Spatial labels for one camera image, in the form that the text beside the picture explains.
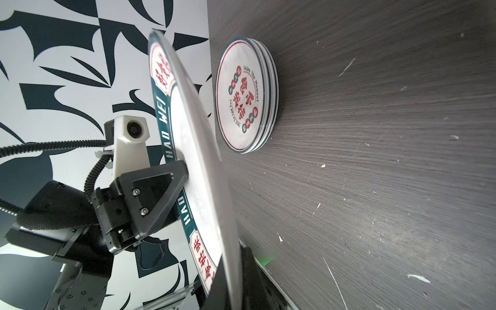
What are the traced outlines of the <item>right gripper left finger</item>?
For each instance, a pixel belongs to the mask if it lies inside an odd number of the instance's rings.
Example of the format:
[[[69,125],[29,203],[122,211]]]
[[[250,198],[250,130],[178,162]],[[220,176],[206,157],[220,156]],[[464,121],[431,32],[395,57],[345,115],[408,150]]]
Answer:
[[[201,310],[232,310],[227,283],[227,271],[224,266],[223,257],[220,259],[210,293],[206,297]]]

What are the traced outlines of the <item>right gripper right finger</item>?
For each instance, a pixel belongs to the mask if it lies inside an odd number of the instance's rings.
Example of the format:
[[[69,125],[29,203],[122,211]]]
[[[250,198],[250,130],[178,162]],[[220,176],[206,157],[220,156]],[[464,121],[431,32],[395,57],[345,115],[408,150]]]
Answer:
[[[249,247],[241,247],[243,272],[242,309],[298,309],[296,304],[271,280]]]

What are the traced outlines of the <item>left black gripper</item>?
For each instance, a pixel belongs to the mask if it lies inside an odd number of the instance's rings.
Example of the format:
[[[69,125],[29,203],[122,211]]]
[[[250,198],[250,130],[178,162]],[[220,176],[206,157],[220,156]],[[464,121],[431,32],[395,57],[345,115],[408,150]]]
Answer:
[[[186,181],[183,160],[124,173],[90,196],[103,240],[110,253],[136,251],[152,235],[179,219],[176,203]]]

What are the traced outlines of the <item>row plate hao shi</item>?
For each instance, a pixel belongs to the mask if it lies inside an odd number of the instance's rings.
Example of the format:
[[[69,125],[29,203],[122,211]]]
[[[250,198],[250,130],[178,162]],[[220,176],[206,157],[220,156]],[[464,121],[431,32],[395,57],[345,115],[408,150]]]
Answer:
[[[206,295],[223,275],[231,309],[242,308],[238,229],[215,135],[178,54],[159,32],[149,36],[149,68],[167,163],[182,160],[189,177],[175,203]]]

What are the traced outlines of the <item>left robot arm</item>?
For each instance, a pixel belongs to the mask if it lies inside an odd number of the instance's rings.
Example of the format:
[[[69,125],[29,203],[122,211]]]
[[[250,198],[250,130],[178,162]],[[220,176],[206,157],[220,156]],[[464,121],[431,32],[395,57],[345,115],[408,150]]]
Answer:
[[[133,169],[105,189],[95,183],[114,156],[104,153],[82,191],[50,181],[29,204],[7,201],[1,209],[15,216],[6,239],[65,264],[46,309],[132,309],[179,295],[197,281],[186,260],[154,236],[178,219],[159,204],[173,188],[173,172],[163,166]]]

